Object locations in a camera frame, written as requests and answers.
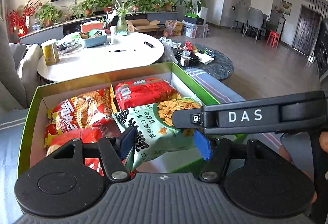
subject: dark wooden door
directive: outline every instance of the dark wooden door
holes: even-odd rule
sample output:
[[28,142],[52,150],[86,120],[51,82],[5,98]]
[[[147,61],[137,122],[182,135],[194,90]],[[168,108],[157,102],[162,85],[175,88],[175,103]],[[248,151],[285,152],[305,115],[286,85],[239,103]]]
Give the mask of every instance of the dark wooden door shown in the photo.
[[302,6],[293,48],[309,56],[320,24],[320,14]]

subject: mint green chip bag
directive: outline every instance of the mint green chip bag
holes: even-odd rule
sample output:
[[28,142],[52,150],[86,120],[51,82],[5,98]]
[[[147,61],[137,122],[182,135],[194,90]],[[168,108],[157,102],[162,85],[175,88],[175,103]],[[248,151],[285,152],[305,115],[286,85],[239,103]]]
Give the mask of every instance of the mint green chip bag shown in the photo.
[[200,103],[192,98],[178,98],[128,108],[114,114],[113,118],[121,132],[128,127],[136,127],[138,130],[135,149],[132,149],[126,158],[127,170],[133,172],[142,163],[153,160],[166,152],[195,147],[194,129],[175,128],[171,126],[172,122],[168,117],[172,116],[175,110],[200,107]]

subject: coffee table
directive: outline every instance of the coffee table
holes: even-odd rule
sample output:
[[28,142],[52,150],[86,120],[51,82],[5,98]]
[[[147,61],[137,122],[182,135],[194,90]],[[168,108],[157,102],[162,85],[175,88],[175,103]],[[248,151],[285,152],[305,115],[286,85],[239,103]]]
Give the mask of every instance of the coffee table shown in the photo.
[[[185,44],[185,41],[176,41],[176,40],[173,41],[181,43],[182,45]],[[222,54],[221,52],[213,48],[207,47],[206,45],[202,45],[199,43],[192,43],[192,44],[195,45],[199,50],[205,50],[206,48],[212,50],[216,57],[214,58],[214,61],[212,61],[208,65],[199,63],[195,66],[181,67],[182,69],[184,70],[190,68],[202,69],[203,71],[207,72],[208,74],[210,74],[212,77],[216,78],[219,81],[227,79],[233,74],[235,67],[232,61],[226,55]]]
[[[115,50],[126,52],[109,52]],[[161,58],[163,53],[164,46],[156,38],[131,32],[127,36],[116,36],[114,45],[85,48],[78,53],[60,58],[59,63],[52,66],[46,66],[42,56],[37,71],[46,82],[61,82],[104,72],[148,66]]]

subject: blue plastic basket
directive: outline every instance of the blue plastic basket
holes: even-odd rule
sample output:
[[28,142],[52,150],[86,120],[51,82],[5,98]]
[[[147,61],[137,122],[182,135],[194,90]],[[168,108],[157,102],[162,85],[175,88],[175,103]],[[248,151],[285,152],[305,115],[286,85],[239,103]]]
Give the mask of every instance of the blue plastic basket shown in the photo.
[[98,36],[95,38],[89,38],[89,39],[82,39],[80,38],[81,45],[90,48],[90,47],[96,47],[98,45],[102,45],[107,40],[107,33],[105,33],[105,30],[101,30],[102,36]]

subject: tv cabinet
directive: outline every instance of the tv cabinet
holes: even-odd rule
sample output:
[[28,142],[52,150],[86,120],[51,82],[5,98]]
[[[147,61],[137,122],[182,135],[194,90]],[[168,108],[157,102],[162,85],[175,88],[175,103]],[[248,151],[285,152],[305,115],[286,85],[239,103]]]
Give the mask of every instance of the tv cabinet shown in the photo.
[[[105,18],[105,14],[91,16],[87,18],[80,18],[80,19],[73,19],[67,22],[62,22],[57,25],[53,25],[48,28],[43,28],[39,31],[33,31],[28,33],[27,35],[24,35],[20,37],[19,41],[23,44],[38,44],[41,45],[43,42],[56,39],[60,40],[65,35],[73,33],[73,32],[81,32],[80,25],[83,24],[86,21],[90,20],[101,20],[102,18]],[[135,20],[135,19],[147,19],[149,21],[152,20],[159,20],[160,24],[165,24],[166,20],[178,20],[178,13],[177,12],[171,12],[171,11],[159,11],[159,12],[137,12],[132,13],[132,15],[126,16],[127,20]],[[118,17],[115,17],[112,21],[113,25],[116,25],[118,21]]]

